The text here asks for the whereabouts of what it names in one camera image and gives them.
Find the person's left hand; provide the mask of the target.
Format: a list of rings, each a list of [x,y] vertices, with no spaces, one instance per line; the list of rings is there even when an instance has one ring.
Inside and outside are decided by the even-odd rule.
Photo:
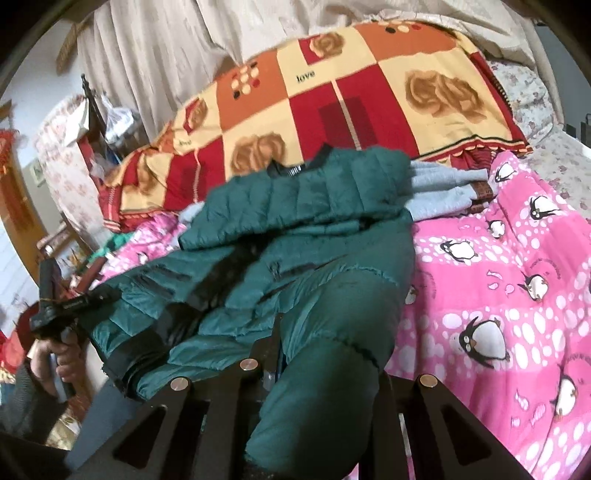
[[[54,376],[65,383],[83,380],[84,361],[76,334],[64,332],[60,341],[55,339],[37,340],[30,358],[30,370],[43,389],[57,397]]]

